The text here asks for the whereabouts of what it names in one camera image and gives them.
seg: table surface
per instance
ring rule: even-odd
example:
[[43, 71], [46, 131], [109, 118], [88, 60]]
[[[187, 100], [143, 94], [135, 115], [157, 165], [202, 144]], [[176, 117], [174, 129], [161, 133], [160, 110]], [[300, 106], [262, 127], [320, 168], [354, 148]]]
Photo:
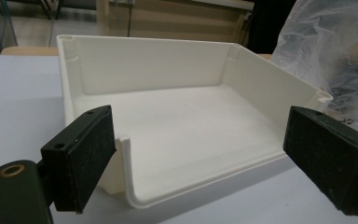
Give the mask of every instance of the table surface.
[[[58, 57], [0, 56], [0, 165], [41, 160], [40, 148], [63, 127]], [[296, 167], [259, 177], [246, 188], [235, 189], [241, 181], [228, 179], [212, 192], [189, 193], [198, 201], [179, 197], [147, 209], [130, 208], [122, 194], [99, 188], [83, 215], [50, 208], [55, 223], [358, 223], [358, 217], [337, 211]]]

